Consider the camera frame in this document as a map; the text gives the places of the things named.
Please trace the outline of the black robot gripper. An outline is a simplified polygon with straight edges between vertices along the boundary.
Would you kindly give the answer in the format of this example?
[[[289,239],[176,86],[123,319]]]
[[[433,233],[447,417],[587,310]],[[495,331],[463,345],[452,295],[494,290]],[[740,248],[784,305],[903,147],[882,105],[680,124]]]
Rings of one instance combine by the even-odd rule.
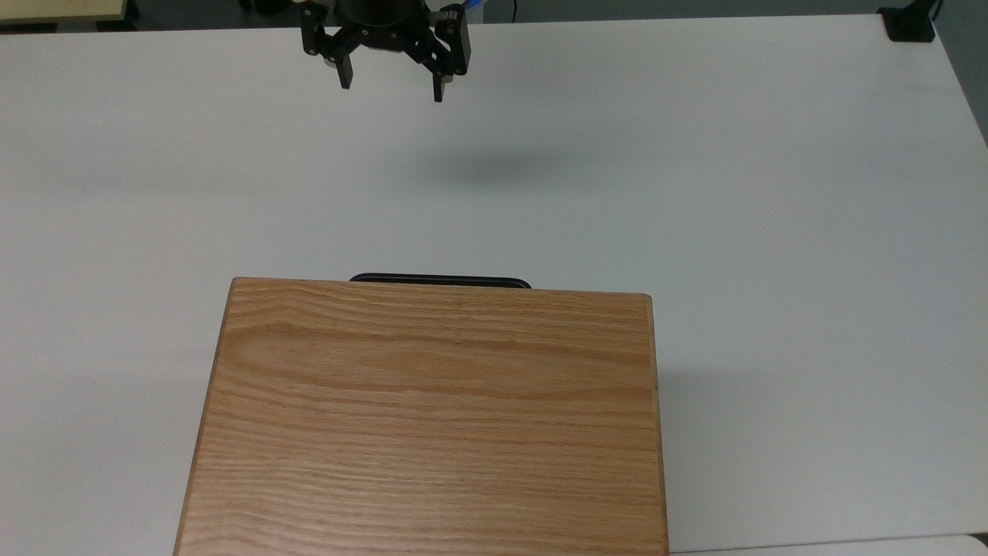
[[[326,32],[332,15],[339,29]],[[445,86],[467,74],[472,44],[467,9],[444,6],[431,11],[424,1],[337,1],[335,5],[301,5],[303,50],[321,56],[334,68],[343,90],[354,78],[350,54],[358,46],[405,53],[431,75],[431,94],[444,100]]]

